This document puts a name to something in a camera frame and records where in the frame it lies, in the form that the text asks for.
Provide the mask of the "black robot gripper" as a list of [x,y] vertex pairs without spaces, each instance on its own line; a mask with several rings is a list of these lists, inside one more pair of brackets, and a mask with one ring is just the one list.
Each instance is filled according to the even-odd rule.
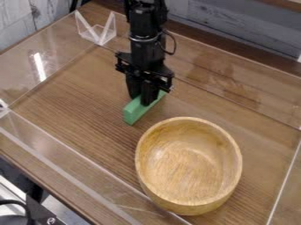
[[140,103],[148,106],[159,91],[169,92],[173,72],[164,65],[167,54],[165,39],[152,41],[131,40],[131,51],[115,54],[115,68],[125,75],[125,84],[131,99],[140,95]]

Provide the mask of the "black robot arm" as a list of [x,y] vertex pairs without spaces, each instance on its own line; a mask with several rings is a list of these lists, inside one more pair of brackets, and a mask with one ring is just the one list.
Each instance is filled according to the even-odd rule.
[[117,52],[115,69],[125,75],[131,98],[140,98],[148,106],[159,92],[169,92],[173,72],[164,65],[165,55],[173,55],[176,46],[168,51],[165,37],[173,36],[164,28],[168,9],[164,0],[124,0],[124,14],[129,23],[131,51]]

